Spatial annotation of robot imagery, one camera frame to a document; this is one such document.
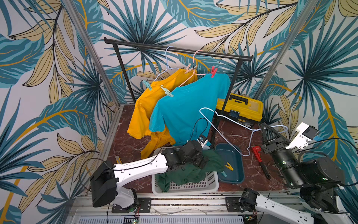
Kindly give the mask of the dark green t-shirt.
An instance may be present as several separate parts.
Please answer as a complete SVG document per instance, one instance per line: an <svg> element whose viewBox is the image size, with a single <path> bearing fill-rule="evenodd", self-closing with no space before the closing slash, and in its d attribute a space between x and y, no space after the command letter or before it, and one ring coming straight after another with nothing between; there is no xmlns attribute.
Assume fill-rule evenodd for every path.
<svg viewBox="0 0 358 224"><path fill-rule="evenodd" d="M200 169L193 164L186 164L182 168L175 171L168 171L163 174L156 174L155 180L159 188L163 192L168 192L170 183L173 182L177 185L184 185L187 183L199 183L204 180L207 172L222 172L224 171L224 161L221 156L214 150L208 149L202 152L204 157L208 158L208 163L203 169Z"/></svg>

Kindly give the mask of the white blue wire hanger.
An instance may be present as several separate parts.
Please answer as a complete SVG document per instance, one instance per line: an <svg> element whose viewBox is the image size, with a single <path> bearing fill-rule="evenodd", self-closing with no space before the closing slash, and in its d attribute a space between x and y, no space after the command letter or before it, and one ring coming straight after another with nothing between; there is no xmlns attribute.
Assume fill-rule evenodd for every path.
<svg viewBox="0 0 358 224"><path fill-rule="evenodd" d="M202 110L209 110L210 112L213 112L214 115L216 115L217 117L219 118L225 118L227 121L224 121L223 124L224 125L229 125L230 127L230 130L231 131L235 131L236 128L234 128L234 124L237 125L237 126L240 126L239 130L242 130L242 129L247 129L251 132L250 134L250 137L249 137L249 146L246 148L248 154L247 155L244 155L236 146L234 146L228 139L225 138L225 136L223 135L223 133L219 130L218 127L216 127L211 121L209 121L209 119L206 117L206 115L202 112ZM202 117L214 128L214 130L234 149L236 150L241 156L244 156L244 157L247 157L247 156L250 156L250 147L251 147L251 142L252 142L252 137L253 137L253 134L255 132L258 132L258 131L262 131L262 130L265 130L265 128L259 128L259 129L251 129L251 128L248 128L247 126L245 125L242 125L224 115L219 115L216 111L210 109L210 108L207 108L207 107L203 107L199 110L199 113L202 115Z"/></svg>

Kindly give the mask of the yellow clothespin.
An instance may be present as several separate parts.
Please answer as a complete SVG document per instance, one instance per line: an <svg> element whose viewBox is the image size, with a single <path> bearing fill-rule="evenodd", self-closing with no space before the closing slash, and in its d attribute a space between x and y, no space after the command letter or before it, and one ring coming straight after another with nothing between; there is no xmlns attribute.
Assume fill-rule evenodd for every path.
<svg viewBox="0 0 358 224"><path fill-rule="evenodd" d="M231 171L234 170L234 168L231 166L231 164L229 162L227 162L227 164L225 164L225 167Z"/></svg>

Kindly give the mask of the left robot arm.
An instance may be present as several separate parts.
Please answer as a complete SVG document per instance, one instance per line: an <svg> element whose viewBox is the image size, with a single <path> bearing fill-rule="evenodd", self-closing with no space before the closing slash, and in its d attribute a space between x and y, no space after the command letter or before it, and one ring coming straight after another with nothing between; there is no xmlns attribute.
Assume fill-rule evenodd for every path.
<svg viewBox="0 0 358 224"><path fill-rule="evenodd" d="M114 164L103 161L90 177L93 207L102 207L110 203L128 208L137 202L134 190L124 185L137 179L177 171L187 164L204 168L208 159L203 156L203 147L207 140L188 141L181 147L164 148L157 155L130 163Z"/></svg>

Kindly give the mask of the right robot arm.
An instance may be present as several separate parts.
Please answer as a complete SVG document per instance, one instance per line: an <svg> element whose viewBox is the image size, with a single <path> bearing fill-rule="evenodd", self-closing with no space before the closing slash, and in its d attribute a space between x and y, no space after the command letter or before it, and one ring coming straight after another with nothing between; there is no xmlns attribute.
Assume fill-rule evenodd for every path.
<svg viewBox="0 0 358 224"><path fill-rule="evenodd" d="M314 211L303 212L276 203L253 189L246 188L234 207L240 212L262 212L290 224L352 224L348 212L335 189L344 189L345 174L328 155L318 152L319 158L301 161L306 150L319 131L301 123L297 135L289 141L266 123L260 125L263 134L261 150L269 154L282 174L288 188L299 189L300 198Z"/></svg>

